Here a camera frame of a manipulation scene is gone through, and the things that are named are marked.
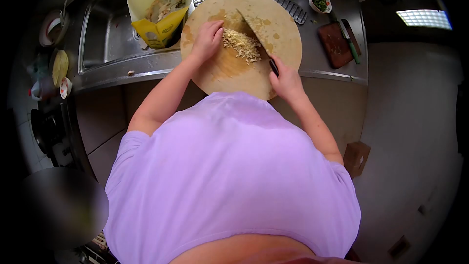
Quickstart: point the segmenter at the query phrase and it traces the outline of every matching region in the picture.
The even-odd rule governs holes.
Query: minced garlic pile
[[[246,59],[248,65],[250,62],[261,60],[256,46],[261,46],[261,44],[246,34],[232,29],[224,29],[223,31],[223,47],[233,47],[238,52],[236,57],[240,56],[242,59]]]

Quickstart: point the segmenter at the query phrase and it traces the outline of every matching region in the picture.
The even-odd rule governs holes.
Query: stainless steel sink
[[[78,71],[80,74],[135,57],[179,50],[185,19],[176,30],[168,48],[143,50],[140,36],[131,25],[127,0],[94,0],[85,12]]]

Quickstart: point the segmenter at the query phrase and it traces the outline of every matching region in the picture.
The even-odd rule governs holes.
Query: round wooden cutting board
[[[302,45],[300,32],[288,12],[273,0],[206,0],[189,16],[181,36],[181,55],[191,52],[199,27],[206,21],[224,20],[223,27],[256,38],[236,9],[251,24],[268,53],[298,71]],[[233,48],[223,47],[205,62],[192,80],[207,94],[244,91],[263,100],[275,97],[269,81],[269,58],[257,48],[261,61],[248,63]]]

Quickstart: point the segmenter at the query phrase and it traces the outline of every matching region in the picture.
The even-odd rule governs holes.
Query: countertop
[[[360,64],[349,62],[337,70],[331,68],[324,48],[318,37],[317,28],[330,23],[327,15],[318,14],[311,9],[308,0],[294,0],[304,10],[308,17],[304,25],[297,25],[302,39],[303,56],[299,73],[304,77],[317,77],[353,81],[363,85],[368,84],[368,51],[364,32],[364,24],[358,0],[331,0],[334,12],[339,19],[346,19],[357,39],[362,54]],[[162,79],[181,62],[179,44],[169,51],[156,51],[125,61],[106,64],[102,67],[82,72],[79,69],[79,46],[81,29],[84,21],[86,0],[75,0],[68,8],[73,19],[62,49],[69,56],[69,71],[67,77],[72,80],[74,94],[79,91],[89,91],[98,88],[139,82],[149,79]],[[131,77],[128,71],[134,71]]]

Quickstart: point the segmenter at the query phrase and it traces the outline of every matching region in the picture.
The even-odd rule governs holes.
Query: right hand
[[[275,55],[271,55],[271,57],[278,67],[278,77],[274,72],[269,74],[270,83],[275,92],[288,103],[304,97],[306,94],[298,72],[286,66],[280,57]]]

